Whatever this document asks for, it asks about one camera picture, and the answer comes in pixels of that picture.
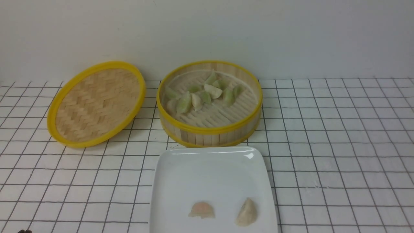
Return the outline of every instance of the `bamboo steamer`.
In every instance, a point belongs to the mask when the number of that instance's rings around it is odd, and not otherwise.
[[[74,148],[104,142],[134,119],[145,90],[144,78],[129,63],[92,66],[71,79],[53,99],[47,117],[49,133]]]
[[[196,112],[171,116],[166,111],[169,87],[183,94],[196,84],[202,84],[214,70],[229,88],[237,84],[244,91],[230,107],[223,106],[222,97],[204,104]],[[176,142],[187,147],[235,146],[245,141],[257,128],[261,115],[262,89],[258,80],[246,69],[224,61],[199,61],[181,66],[169,73],[161,82],[157,97],[160,119],[165,132]]]

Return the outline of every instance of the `steamed dumpling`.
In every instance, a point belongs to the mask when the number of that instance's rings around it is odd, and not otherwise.
[[[203,101],[203,103],[205,103],[205,104],[211,104],[211,97],[210,97],[210,94],[208,92],[202,91],[200,93],[200,98]]]
[[[166,110],[170,116],[174,116],[177,113],[177,102],[178,100],[169,100],[166,105]]]
[[[238,84],[233,88],[233,96],[237,98],[244,91],[243,85]]]
[[[217,80],[216,72],[214,72],[214,70],[212,70],[210,76],[204,81],[204,84],[211,85],[216,80]]]
[[[191,95],[190,92],[186,92],[183,94],[183,96],[180,98],[180,100],[177,103],[177,113],[187,113],[191,108]]]
[[[201,91],[203,88],[201,85],[192,85],[191,87],[188,88],[188,91],[190,93],[194,93],[194,92],[199,92]]]
[[[226,84],[224,83],[223,80],[216,80],[214,81],[214,83],[212,84],[213,87],[217,87],[221,90],[224,90],[226,88]]]
[[[203,101],[197,94],[191,93],[191,100],[193,102],[194,111],[198,112],[203,108]]]
[[[220,97],[223,91],[217,87],[213,87],[211,85],[205,84],[204,90],[210,94],[210,97],[215,100]]]
[[[178,94],[178,92],[174,91],[173,89],[166,87],[165,88],[165,96],[167,96],[167,98],[169,100],[179,100],[180,99],[180,94]]]
[[[223,91],[223,102],[225,107],[230,107],[234,103],[233,92],[229,88]]]
[[[193,205],[188,217],[215,218],[213,207],[207,202],[200,201]]]
[[[254,222],[256,222],[258,213],[256,210],[255,203],[252,199],[247,198],[244,201],[243,206],[241,207],[238,216],[236,218],[236,224],[238,226],[248,226]]]

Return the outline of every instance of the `woven bamboo lid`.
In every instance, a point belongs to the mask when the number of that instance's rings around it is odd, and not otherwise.
[[[144,97],[144,79],[133,65],[98,64],[59,91],[48,112],[48,130],[67,146],[94,146],[125,128],[138,113]]]

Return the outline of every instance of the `white ceramic plate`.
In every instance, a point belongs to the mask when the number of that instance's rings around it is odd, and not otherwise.
[[[257,221],[234,221],[250,197]],[[216,218],[190,218],[194,203],[206,201]],[[277,233],[276,211],[266,166],[252,147],[189,148],[160,155],[154,179],[150,233]]]

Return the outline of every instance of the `yellow plastic rim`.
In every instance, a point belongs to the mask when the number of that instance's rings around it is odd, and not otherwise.
[[[114,69],[114,68],[128,70],[128,71],[132,72],[138,79],[138,83],[140,85],[140,93],[139,93],[139,96],[138,96],[138,101],[137,101],[136,105],[134,106],[133,110],[129,113],[129,115],[125,118],[125,120],[121,124],[119,124],[114,129],[110,130],[108,133],[106,133],[106,134],[104,134],[104,135],[102,135],[98,138],[94,138],[92,140],[84,141],[84,142],[74,142],[74,141],[70,141],[70,140],[67,140],[67,139],[63,138],[60,135],[60,133],[58,132],[57,128],[56,128],[56,115],[57,115],[59,106],[62,103],[65,96],[68,94],[68,92],[76,84],[78,84],[84,78],[86,78],[86,77],[88,77],[88,76],[90,76],[90,75],[92,75],[96,72],[106,70],[106,69]],[[122,129],[124,129],[134,119],[134,117],[138,114],[142,104],[144,103],[145,91],[146,91],[146,88],[145,88],[144,78],[142,77],[140,71],[132,64],[129,64],[129,63],[123,62],[123,61],[109,61],[109,62],[105,62],[105,63],[101,63],[101,64],[97,64],[95,66],[92,66],[92,67],[82,71],[81,73],[76,75],[74,78],[72,78],[56,94],[55,98],[53,99],[53,101],[52,101],[52,103],[49,107],[49,112],[48,112],[48,117],[47,117],[48,131],[56,141],[66,145],[66,146],[69,146],[69,147],[82,148],[82,147],[90,147],[90,146],[97,145],[97,144],[99,144],[101,142],[104,142],[104,141],[110,139],[111,137],[115,136],[117,133],[119,133]]]
[[[253,127],[253,129],[250,131],[250,132],[248,132],[244,137],[242,137],[241,139],[238,139],[238,140],[236,140],[236,141],[232,141],[232,142],[229,142],[229,143],[226,143],[226,144],[222,144],[222,145],[219,145],[219,146],[200,146],[200,145],[195,145],[195,144],[192,144],[192,143],[189,143],[189,142],[186,142],[186,141],[183,141],[183,140],[181,140],[181,139],[179,139],[179,138],[177,138],[174,134],[172,134],[165,126],[164,126],[164,124],[162,124],[162,121],[161,121],[161,125],[162,125],[162,128],[164,128],[164,131],[168,134],[168,136],[170,136],[170,138],[171,139],[173,139],[174,141],[176,141],[178,144],[181,144],[181,145],[183,145],[183,146],[185,146],[185,147],[189,147],[189,148],[196,148],[196,147],[222,147],[222,146],[236,146],[236,145],[238,145],[238,144],[240,144],[240,143],[242,143],[242,142],[244,142],[244,141],[246,141],[250,136],[252,136],[252,134],[256,131],[256,129],[257,129],[257,127],[259,126],[259,124],[260,124],[260,119],[257,121],[257,123],[256,123],[256,125]]]
[[[215,61],[215,60],[212,60],[212,61],[197,61],[197,62],[193,62],[193,63],[188,63],[186,65],[183,65],[183,66],[180,66],[180,67],[176,68],[175,70],[173,70],[169,74],[167,74],[167,76],[161,81],[160,87],[164,84],[164,82],[167,79],[171,78],[171,76],[176,71],[178,71],[178,70],[180,70],[182,68],[188,67],[188,66],[202,64],[202,63],[222,63],[222,64],[234,66],[234,67],[236,67],[238,69],[241,69],[244,72],[246,72],[256,82],[256,84],[259,87],[259,92],[260,92],[259,102],[258,102],[256,108],[252,111],[252,113],[250,113],[250,115],[248,115],[246,118],[242,119],[239,122],[236,122],[234,124],[230,124],[230,125],[227,125],[227,126],[223,126],[223,127],[202,128],[202,127],[196,127],[196,126],[187,125],[187,124],[185,124],[183,122],[177,121],[176,119],[174,119],[172,116],[170,116],[165,111],[165,109],[163,108],[163,106],[161,104],[160,88],[158,88],[157,95],[156,95],[156,104],[158,106],[158,110],[159,110],[160,114],[169,123],[171,123],[174,127],[177,127],[179,129],[185,130],[185,131],[190,132],[190,133],[197,133],[197,134],[221,134],[221,133],[228,133],[228,132],[231,132],[231,131],[234,131],[236,129],[239,129],[240,127],[248,124],[256,116],[256,114],[258,113],[258,111],[260,111],[260,108],[262,106],[263,93],[262,93],[262,88],[260,87],[260,83],[257,80],[257,78],[252,73],[250,73],[248,70],[246,70],[245,68],[243,68],[243,67],[241,67],[239,65],[236,65],[236,64],[233,64],[233,63],[230,63],[230,62],[226,62],[226,61]]]

